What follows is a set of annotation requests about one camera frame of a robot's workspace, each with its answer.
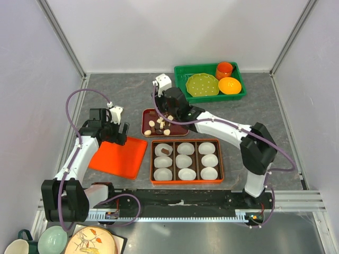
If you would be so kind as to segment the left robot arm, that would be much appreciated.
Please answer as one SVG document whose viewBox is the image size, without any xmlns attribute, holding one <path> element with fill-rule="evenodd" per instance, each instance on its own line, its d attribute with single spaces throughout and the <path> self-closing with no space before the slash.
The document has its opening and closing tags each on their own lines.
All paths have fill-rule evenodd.
<svg viewBox="0 0 339 254">
<path fill-rule="evenodd" d="M 74 148 L 59 173 L 41 186 L 43 207 L 49 222 L 83 222 L 98 204 L 111 208 L 116 203 L 112 184 L 94 183 L 82 187 L 85 172 L 102 142 L 123 146 L 129 123 L 121 123 L 123 107 L 92 108 L 79 130 Z"/>
</svg>

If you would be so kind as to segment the metal serving tongs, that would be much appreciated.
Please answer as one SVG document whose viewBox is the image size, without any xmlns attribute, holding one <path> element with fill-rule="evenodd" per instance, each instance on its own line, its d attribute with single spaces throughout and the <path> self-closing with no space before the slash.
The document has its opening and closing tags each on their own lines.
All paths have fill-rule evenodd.
<svg viewBox="0 0 339 254">
<path fill-rule="evenodd" d="M 165 120 L 170 116 L 167 112 L 163 114 L 163 116 L 158 116 L 157 123 L 162 124 L 162 125 L 167 125 L 168 122 Z"/>
</svg>

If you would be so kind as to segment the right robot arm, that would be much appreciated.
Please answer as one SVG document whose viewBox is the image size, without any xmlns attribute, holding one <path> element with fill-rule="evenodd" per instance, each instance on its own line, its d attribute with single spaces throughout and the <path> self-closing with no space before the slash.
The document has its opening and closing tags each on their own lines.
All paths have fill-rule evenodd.
<svg viewBox="0 0 339 254">
<path fill-rule="evenodd" d="M 165 112 L 175 117 L 166 118 L 169 123 L 184 127 L 195 133 L 207 134 L 232 144 L 240 150 L 242 162 L 247 169 L 243 203 L 248 208 L 257 207 L 261 194 L 266 189 L 266 177 L 277 154 L 276 144 L 261 123 L 246 125 L 217 117 L 210 112 L 192 106 L 177 87 L 166 89 L 153 86 L 151 94 L 156 112 L 164 117 Z"/>
</svg>

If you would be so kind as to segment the dark red lacquer tray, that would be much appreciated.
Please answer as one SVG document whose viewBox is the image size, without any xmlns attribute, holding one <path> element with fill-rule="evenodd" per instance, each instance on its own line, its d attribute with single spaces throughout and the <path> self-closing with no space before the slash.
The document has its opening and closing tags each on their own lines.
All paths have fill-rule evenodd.
<svg viewBox="0 0 339 254">
<path fill-rule="evenodd" d="M 152 134 L 145 137 L 176 137 L 176 136 L 185 136 L 188 134 L 188 130 L 186 130 L 184 127 L 180 125 L 175 125 L 172 123 L 169 123 L 167 125 L 162 125 L 157 123 L 158 114 L 156 117 L 150 116 L 149 112 L 155 111 L 153 108 L 147 108 L 142 113 L 142 121 L 141 121 L 141 133 L 144 135 L 144 132 L 146 130 L 151 130 Z M 170 135 L 164 135 L 164 134 L 157 134 L 155 132 L 156 129 L 166 130 L 170 129 L 171 133 Z"/>
</svg>

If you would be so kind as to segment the brown bar chocolate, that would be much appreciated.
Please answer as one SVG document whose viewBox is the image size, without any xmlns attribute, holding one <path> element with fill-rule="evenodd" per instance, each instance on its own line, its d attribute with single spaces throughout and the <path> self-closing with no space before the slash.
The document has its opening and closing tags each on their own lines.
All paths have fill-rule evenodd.
<svg viewBox="0 0 339 254">
<path fill-rule="evenodd" d="M 170 155 L 171 154 L 171 152 L 169 150 L 164 149 L 164 148 L 161 150 L 161 152 L 166 154 L 166 155 Z"/>
</svg>

